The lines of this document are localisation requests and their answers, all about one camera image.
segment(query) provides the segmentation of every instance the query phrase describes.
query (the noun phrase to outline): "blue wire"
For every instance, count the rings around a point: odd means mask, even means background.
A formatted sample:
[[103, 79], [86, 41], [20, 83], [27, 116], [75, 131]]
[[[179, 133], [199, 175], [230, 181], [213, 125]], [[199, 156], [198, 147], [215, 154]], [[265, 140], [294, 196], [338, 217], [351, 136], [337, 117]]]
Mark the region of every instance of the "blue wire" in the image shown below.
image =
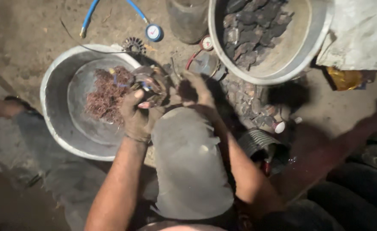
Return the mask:
[[141, 12], [141, 10], [131, 0], [126, 0], [126, 2], [128, 2], [137, 11], [140, 17], [143, 18], [146, 23], [148, 23], [148, 20], [144, 16], [143, 12]]
[[99, 0], [94, 0], [92, 4], [90, 5], [89, 11], [87, 12], [85, 20], [83, 21], [83, 26], [82, 26], [83, 30], [87, 28], [87, 25], [89, 24], [90, 18], [92, 17], [93, 11], [96, 8], [96, 5], [98, 2]]

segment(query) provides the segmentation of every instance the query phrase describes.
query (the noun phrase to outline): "cable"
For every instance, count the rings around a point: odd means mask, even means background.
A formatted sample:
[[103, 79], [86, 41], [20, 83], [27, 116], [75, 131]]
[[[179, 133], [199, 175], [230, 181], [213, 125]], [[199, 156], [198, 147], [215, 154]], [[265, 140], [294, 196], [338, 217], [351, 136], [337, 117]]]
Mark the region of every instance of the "cable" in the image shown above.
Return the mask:
[[201, 49], [198, 49], [196, 52], [194, 52], [194, 54], [189, 58], [189, 60], [187, 61], [187, 64], [186, 64], [186, 70], [189, 69], [190, 65], [191, 65], [191, 62], [193, 61], [193, 59], [200, 53]]
[[147, 24], [149, 23], [149, 20], [144, 16], [143, 12], [141, 12], [141, 10], [131, 0], [126, 0], [126, 2], [128, 2], [137, 11], [137, 13], [140, 15], [140, 17], [143, 18], [143, 20]]
[[94, 0], [92, 4], [90, 5], [89, 11], [86, 14], [85, 20], [83, 21], [82, 29], [80, 30], [80, 38], [84, 38], [86, 35], [86, 28], [90, 22], [90, 18], [92, 17], [93, 11], [97, 6], [97, 3], [99, 3], [100, 0]]
[[99, 51], [99, 50], [94, 50], [94, 49], [88, 48], [88, 47], [84, 46], [83, 44], [81, 44], [80, 42], [78, 42], [76, 39], [73, 38], [73, 36], [70, 34], [70, 32], [68, 31], [67, 27], [66, 27], [65, 24], [63, 23], [62, 18], [60, 18], [60, 23], [62, 24], [64, 30], [65, 30], [66, 33], [69, 35], [69, 37], [70, 37], [71, 39], [73, 39], [73, 41], [75, 41], [79, 46], [83, 47], [84, 49], [91, 50], [91, 51], [94, 51], [94, 52], [97, 52], [97, 53], [100, 53], [100, 54], [137, 53], [137, 52], [133, 52], [133, 51], [104, 52], [104, 51]]

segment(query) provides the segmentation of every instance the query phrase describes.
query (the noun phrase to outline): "galvanized tub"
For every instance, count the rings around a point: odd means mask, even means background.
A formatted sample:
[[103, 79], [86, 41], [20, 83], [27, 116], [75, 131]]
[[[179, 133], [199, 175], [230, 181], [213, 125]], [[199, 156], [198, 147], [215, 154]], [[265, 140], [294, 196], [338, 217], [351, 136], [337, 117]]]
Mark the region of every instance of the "galvanized tub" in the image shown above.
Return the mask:
[[220, 14], [224, 11], [218, 7], [221, 7], [222, 2], [210, 0], [209, 4], [209, 33], [214, 49], [234, 75], [257, 85], [283, 83], [302, 71], [319, 51], [334, 15], [332, 0], [289, 0], [283, 8], [295, 14], [287, 30], [280, 36], [281, 43], [260, 65], [246, 71], [238, 68], [226, 56], [218, 40], [217, 34], [221, 33], [218, 28], [222, 24]]
[[[89, 44], [101, 52], [110, 46]], [[141, 66], [126, 53], [104, 54], [76, 46], [61, 54], [46, 71], [40, 88], [43, 116], [53, 138], [69, 152], [92, 160], [112, 161], [123, 137], [115, 124], [96, 121], [84, 112], [87, 92], [93, 91], [94, 70], [122, 65]]]

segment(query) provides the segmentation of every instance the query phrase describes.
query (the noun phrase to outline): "scrap pile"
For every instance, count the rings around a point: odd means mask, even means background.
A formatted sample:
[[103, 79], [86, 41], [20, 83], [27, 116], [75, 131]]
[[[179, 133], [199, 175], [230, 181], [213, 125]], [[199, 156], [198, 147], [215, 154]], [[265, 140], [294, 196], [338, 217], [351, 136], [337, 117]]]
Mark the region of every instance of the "scrap pile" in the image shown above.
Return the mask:
[[230, 0], [224, 17], [223, 43], [227, 56], [249, 71], [279, 42], [292, 14], [281, 10], [288, 0]]
[[94, 75], [96, 90], [87, 94], [85, 112], [93, 119], [106, 123], [123, 125], [120, 109], [129, 91], [145, 91], [144, 100], [138, 105], [143, 109], [160, 106], [168, 95], [168, 84], [157, 67], [141, 66], [129, 72], [117, 66], [109, 71], [97, 69]]
[[128, 92], [128, 82], [134, 81], [134, 76], [124, 67], [113, 68], [113, 74], [103, 69], [94, 72], [97, 78], [94, 82], [96, 91], [87, 94], [85, 112], [95, 120], [123, 125], [120, 108], [123, 97]]

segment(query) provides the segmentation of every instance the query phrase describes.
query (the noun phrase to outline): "transparent plastic bottle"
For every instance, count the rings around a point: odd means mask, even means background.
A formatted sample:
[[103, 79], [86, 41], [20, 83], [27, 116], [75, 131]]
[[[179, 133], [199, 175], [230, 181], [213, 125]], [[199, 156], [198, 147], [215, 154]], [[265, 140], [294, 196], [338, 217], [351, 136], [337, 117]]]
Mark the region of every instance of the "transparent plastic bottle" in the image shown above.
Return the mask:
[[194, 44], [207, 34], [208, 0], [166, 0], [170, 27], [183, 43]]

